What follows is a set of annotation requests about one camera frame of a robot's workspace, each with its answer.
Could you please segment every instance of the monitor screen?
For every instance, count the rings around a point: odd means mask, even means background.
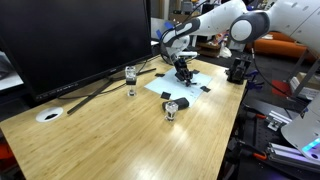
[[[0,46],[36,100],[152,56],[144,0],[0,0]]]

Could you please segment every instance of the wooden table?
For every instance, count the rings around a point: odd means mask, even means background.
[[[153,60],[138,77],[137,96],[127,88],[80,102],[53,100],[3,121],[1,129],[27,179],[216,179],[245,85],[229,83],[225,68],[193,60],[189,69],[212,77],[195,104],[164,119],[159,94],[144,88],[172,68]],[[67,96],[93,92],[103,80]],[[117,82],[112,87],[123,83]],[[56,120],[39,123],[36,115],[61,106]]]

